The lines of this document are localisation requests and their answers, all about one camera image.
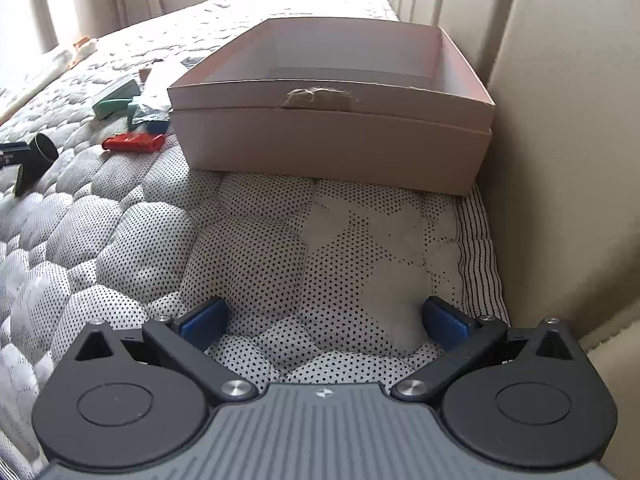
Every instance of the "gray plastic surface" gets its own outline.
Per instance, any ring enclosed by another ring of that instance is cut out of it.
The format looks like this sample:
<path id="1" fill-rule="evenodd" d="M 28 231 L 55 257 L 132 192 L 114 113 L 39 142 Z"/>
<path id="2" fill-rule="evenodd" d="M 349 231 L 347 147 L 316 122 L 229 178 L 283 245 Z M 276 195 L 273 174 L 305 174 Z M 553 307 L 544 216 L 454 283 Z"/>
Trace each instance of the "gray plastic surface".
<path id="1" fill-rule="evenodd" d="M 508 470 L 466 452 L 430 408 L 390 399 L 378 384 L 272 384 L 226 404 L 180 456 L 144 471 L 88 474 L 53 464 L 42 480 L 605 480 L 597 463 L 549 473 Z"/>

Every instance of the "mattress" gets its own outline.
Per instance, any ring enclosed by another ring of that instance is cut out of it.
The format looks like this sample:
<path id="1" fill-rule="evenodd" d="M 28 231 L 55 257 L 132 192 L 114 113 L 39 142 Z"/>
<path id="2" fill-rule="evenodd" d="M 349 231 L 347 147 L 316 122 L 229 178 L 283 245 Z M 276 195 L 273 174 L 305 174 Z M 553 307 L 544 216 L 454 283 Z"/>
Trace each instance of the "mattress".
<path id="1" fill-rule="evenodd" d="M 160 152 L 100 144 L 91 97 L 153 59 L 199 59 L 275 16 L 396 20 L 386 0 L 209 0 L 121 30 L 0 128 L 48 135 L 60 157 L 32 192 L 0 172 L 0 458 L 45 464 L 31 409 L 91 318 L 136 328 L 221 296 L 227 334 L 207 354 L 253 381 L 379 381 L 441 349 L 420 325 L 436 294 L 507 319 L 488 219 L 469 197 L 289 176 L 191 171 L 171 130 Z"/>

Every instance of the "upholstered headboard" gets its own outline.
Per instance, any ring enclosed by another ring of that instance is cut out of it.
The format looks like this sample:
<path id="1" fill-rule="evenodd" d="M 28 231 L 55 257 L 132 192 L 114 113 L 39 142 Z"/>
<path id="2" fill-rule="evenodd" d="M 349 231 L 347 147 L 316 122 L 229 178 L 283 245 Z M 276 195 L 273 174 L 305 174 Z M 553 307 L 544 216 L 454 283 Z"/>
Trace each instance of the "upholstered headboard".
<path id="1" fill-rule="evenodd" d="M 479 181 L 514 323 L 562 316 L 582 336 L 626 308 L 640 296 L 640 0 L 392 3 L 444 28 L 496 101 Z"/>

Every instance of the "bed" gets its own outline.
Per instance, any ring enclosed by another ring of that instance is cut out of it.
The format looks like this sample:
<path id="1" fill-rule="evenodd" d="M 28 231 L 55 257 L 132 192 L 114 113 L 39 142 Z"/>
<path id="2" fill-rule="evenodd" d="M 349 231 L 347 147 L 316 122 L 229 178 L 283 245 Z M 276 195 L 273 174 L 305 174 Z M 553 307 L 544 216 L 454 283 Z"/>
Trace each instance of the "bed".
<path id="1" fill-rule="evenodd" d="M 48 135 L 60 156 L 17 199 L 0 172 L 0 458 L 46 464 L 33 403 L 91 318 L 116 328 L 230 306 L 207 354 L 253 381 L 379 381 L 436 358 L 419 306 L 436 294 L 507 320 L 488 218 L 466 198 L 259 174 L 190 171 L 169 130 L 153 154 L 105 152 L 126 118 L 91 96 L 154 59 L 200 59 L 276 16 L 396 20 L 386 0 L 209 0 L 118 31 L 0 128 Z"/>

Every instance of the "pink box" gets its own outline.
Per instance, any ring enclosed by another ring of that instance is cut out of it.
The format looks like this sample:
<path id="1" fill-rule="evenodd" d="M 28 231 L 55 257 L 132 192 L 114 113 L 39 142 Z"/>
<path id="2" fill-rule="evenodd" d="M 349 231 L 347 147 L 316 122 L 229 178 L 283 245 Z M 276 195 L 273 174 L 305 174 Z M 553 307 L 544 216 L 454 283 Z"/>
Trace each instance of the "pink box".
<path id="1" fill-rule="evenodd" d="M 469 192 L 494 102 L 437 27 L 267 20 L 169 89 L 191 168 Z"/>

